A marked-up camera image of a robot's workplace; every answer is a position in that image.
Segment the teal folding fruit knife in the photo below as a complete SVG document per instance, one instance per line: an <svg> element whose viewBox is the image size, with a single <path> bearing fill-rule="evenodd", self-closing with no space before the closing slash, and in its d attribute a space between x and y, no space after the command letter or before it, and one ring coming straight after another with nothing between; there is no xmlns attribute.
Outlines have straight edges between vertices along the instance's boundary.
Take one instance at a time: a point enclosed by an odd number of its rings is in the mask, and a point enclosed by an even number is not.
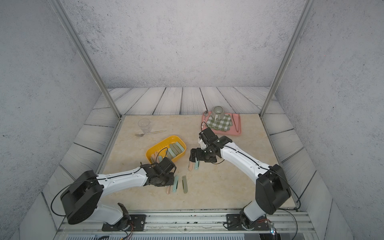
<svg viewBox="0 0 384 240"><path fill-rule="evenodd" d="M175 176L174 177L174 183L173 183L173 188L172 188L172 193L176 193L178 189L178 183L179 183L179 177Z"/></svg>

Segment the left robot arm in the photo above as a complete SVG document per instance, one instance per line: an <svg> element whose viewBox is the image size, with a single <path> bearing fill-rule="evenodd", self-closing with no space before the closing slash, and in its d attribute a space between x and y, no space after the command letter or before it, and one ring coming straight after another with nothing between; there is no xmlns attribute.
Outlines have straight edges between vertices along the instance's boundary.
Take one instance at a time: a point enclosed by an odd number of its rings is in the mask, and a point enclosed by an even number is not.
<svg viewBox="0 0 384 240"><path fill-rule="evenodd" d="M109 228L125 229L130 216L121 203L107 206L100 202L103 197L134 187L166 187L174 183L177 167L169 159L160 163L144 164L130 171L97 175L86 171L74 183L66 187L60 196L65 217L70 225L85 220L105 223Z"/></svg>

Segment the yellow plastic storage box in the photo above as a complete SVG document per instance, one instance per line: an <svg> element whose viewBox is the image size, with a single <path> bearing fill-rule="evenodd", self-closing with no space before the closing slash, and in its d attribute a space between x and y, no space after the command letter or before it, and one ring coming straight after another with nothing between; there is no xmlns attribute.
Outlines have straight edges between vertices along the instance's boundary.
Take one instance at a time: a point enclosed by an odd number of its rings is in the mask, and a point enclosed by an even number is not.
<svg viewBox="0 0 384 240"><path fill-rule="evenodd" d="M179 142L183 146L183 148L185 149L184 152L181 152L181 150L176 145L176 142ZM177 156L172 151L170 144L173 144L178 150L179 154ZM183 142L183 140L180 137L173 135L167 137L166 139L160 141L159 143L149 148L146 152L146 158L152 164L151 155L155 154L157 162L161 162L164 157L167 157L175 163L185 155L186 150L187 146Z"/></svg>

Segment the olive knife in box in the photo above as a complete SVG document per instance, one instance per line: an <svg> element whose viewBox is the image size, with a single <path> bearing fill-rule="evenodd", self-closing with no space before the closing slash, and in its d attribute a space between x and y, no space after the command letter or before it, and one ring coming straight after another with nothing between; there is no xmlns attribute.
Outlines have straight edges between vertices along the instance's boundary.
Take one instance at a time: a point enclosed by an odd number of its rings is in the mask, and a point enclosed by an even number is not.
<svg viewBox="0 0 384 240"><path fill-rule="evenodd" d="M171 147L172 151L175 153L175 155L177 156L179 154L179 152L176 149L176 147L173 144L170 144L170 147Z"/></svg>

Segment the green checkered cloth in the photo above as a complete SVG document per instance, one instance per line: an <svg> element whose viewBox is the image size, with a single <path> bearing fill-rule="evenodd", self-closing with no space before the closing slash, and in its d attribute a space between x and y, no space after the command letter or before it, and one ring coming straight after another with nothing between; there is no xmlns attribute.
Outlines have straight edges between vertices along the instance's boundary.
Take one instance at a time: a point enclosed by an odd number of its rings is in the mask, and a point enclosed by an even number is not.
<svg viewBox="0 0 384 240"><path fill-rule="evenodd" d="M232 127L232 118L231 115L225 114L221 120L215 121L215 119L210 116L206 121L207 126L216 131L227 132Z"/></svg>

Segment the pink plastic tray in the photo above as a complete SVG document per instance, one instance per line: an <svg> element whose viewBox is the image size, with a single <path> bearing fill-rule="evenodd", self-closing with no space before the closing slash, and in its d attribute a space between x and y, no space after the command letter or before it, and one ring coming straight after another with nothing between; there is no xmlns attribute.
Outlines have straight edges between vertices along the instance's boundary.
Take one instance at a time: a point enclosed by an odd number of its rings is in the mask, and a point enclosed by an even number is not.
<svg viewBox="0 0 384 240"><path fill-rule="evenodd" d="M242 133L239 114L224 113L220 120L212 118L212 112L202 114L201 130L210 128L216 135L238 136Z"/></svg>

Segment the striped ceramic cup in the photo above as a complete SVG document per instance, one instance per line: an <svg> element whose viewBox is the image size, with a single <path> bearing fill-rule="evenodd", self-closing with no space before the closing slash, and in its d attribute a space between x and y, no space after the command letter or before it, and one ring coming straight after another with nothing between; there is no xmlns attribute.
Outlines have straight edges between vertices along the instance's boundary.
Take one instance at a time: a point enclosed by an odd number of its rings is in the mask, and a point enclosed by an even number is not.
<svg viewBox="0 0 384 240"><path fill-rule="evenodd" d="M215 106L211 112L211 117L214 122L220 121L225 116L224 108L221 106Z"/></svg>

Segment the clear plastic cup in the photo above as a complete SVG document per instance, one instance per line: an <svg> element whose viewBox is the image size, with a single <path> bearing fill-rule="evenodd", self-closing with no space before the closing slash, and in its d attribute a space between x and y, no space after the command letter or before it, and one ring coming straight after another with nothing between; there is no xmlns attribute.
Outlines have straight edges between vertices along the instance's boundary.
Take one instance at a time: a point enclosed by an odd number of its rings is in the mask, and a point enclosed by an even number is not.
<svg viewBox="0 0 384 240"><path fill-rule="evenodd" d="M151 121L149 119L141 119L138 122L138 126L142 130L144 134L147 134L151 131L152 126L151 126Z"/></svg>

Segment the pink handled spoon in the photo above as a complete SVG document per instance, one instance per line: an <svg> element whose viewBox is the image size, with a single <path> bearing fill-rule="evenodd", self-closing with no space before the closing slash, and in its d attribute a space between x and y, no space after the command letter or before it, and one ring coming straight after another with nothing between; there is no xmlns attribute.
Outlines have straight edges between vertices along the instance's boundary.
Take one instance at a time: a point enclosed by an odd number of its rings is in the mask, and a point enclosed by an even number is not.
<svg viewBox="0 0 384 240"><path fill-rule="evenodd" d="M205 121L206 117L209 115L208 111L204 111L203 113L203 121Z"/></svg>

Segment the wooden handled spoon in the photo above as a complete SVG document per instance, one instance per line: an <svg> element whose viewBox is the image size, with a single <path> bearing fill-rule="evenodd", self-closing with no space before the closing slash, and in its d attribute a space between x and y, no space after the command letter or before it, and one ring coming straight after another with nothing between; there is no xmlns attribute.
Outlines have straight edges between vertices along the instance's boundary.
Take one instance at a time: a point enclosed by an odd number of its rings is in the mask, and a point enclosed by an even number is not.
<svg viewBox="0 0 384 240"><path fill-rule="evenodd" d="M148 132L148 133L142 133L142 134L135 134L136 137L143 137L145 135L151 135L151 134L158 134L158 133L164 133L167 130L162 130L162 131L154 131L154 132Z"/></svg>

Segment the aluminium rail base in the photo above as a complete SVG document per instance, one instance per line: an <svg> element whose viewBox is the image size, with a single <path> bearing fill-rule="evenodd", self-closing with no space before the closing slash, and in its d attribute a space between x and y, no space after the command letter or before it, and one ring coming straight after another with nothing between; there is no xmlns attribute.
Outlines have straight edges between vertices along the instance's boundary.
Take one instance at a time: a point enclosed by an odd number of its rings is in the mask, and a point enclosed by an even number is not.
<svg viewBox="0 0 384 240"><path fill-rule="evenodd" d="M120 240L131 235L139 239L239 239L254 234L275 240L317 240L306 212L277 211L256 221L250 229L240 224L238 209L132 211L134 226L125 230L102 231L103 223L86 220L70 225L64 220L56 240Z"/></svg>

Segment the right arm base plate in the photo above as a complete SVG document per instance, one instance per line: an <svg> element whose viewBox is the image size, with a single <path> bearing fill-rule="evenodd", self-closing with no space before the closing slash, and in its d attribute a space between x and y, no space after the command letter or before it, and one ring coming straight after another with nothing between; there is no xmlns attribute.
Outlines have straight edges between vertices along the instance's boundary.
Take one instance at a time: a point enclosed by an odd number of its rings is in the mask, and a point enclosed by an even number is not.
<svg viewBox="0 0 384 240"><path fill-rule="evenodd" d="M266 216L261 216L256 221L249 221L241 214L227 214L223 226L228 231L269 231L271 228Z"/></svg>

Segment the right aluminium frame post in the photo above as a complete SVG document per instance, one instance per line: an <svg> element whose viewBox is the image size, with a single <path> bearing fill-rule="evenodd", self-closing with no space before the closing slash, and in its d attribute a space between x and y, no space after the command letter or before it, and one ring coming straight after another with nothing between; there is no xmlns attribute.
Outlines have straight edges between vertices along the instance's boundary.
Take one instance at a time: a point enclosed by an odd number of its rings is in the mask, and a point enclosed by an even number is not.
<svg viewBox="0 0 384 240"><path fill-rule="evenodd" d="M293 53L295 51L295 47L298 44L301 35L303 34L304 28L306 26L306 23L307 23L309 17L310 17L311 11L313 10L315 2L316 1L314 1L314 0L307 0L305 5L304 5L303 11L302 11L301 16L299 18L299 21L295 27L293 35L290 39L287 50L284 54L284 57L283 57L281 64L278 68L278 71L275 75L275 78L272 81L272 84L270 86L270 90L268 92L266 100L263 104L263 107L262 107L262 110L260 113L261 118L263 118L264 115L267 113L267 110L268 110L268 108L272 102L273 96L275 95L275 93L276 93L276 91L277 91L277 89L278 89L278 87L282 81L285 70L287 69L289 62L290 62L290 59L293 56Z"/></svg>

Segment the aluminium frame post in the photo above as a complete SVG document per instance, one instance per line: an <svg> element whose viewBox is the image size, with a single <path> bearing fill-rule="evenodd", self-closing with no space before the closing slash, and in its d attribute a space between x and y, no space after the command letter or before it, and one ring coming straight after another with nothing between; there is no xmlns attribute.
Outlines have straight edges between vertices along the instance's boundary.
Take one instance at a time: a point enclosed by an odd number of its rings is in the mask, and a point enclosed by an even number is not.
<svg viewBox="0 0 384 240"><path fill-rule="evenodd" d="M309 17L310 17L311 11L313 10L315 2L316 1L314 1L314 0L307 0L305 5L304 5L303 11L302 11L301 16L299 18L299 21L295 27L293 35L290 39L287 50L284 54L284 57L283 57L281 64L278 68L278 71L275 75L275 78L272 81L272 84L270 86L270 90L268 92L266 100L263 104L263 107L262 107L262 110L260 113L261 118L263 118L264 115L267 113L267 110L268 110L268 108L272 102L273 96L275 95L275 93L276 93L276 91L277 91L277 89L278 89L278 87L282 81L285 70L287 69L289 62L290 62L290 59L293 56L293 53L295 51L295 47L298 44L301 35L303 34L304 28L306 26L306 23L307 23Z"/></svg>
<svg viewBox="0 0 384 240"><path fill-rule="evenodd" d="M80 54L81 59L83 60L84 64L86 65L87 69L91 73L94 81L96 82L97 86L99 87L101 93L105 97L107 103L112 108L112 111L117 116L118 119L122 118L121 112L118 110L115 101L111 97L111 94L107 90L107 87L105 83L103 82L100 74L98 73L92 59L90 58L89 54L87 53L86 48L84 47L84 44L82 43L78 33L76 32L73 24L71 23L62 3L59 0L49 0L51 7L53 8L54 12L56 13L59 21L61 22L63 28L65 29L66 33L70 37L72 43L75 45L78 53Z"/></svg>

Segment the left aluminium frame post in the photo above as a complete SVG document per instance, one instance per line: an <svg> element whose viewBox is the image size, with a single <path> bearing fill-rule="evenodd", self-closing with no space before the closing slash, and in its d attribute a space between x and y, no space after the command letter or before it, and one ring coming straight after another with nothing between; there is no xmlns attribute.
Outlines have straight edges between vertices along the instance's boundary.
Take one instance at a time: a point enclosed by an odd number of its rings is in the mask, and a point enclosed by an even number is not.
<svg viewBox="0 0 384 240"><path fill-rule="evenodd" d="M62 3L59 0L49 0L51 7L53 8L54 12L56 13L59 21L61 22L63 28L65 29L66 33L70 37L72 43L75 45L78 53L80 54L81 59L83 60L84 64L86 65L87 69L91 73L94 81L96 82L97 86L99 87L101 93L105 97L107 103L112 108L112 111L117 116L118 119L122 118L121 112L118 110L115 101L111 97L111 94L107 90L107 87L105 83L103 82L100 74L98 73L92 59L90 58L89 54L87 53L86 48L84 47L84 44L82 43L78 33L76 32L73 24L71 23Z"/></svg>

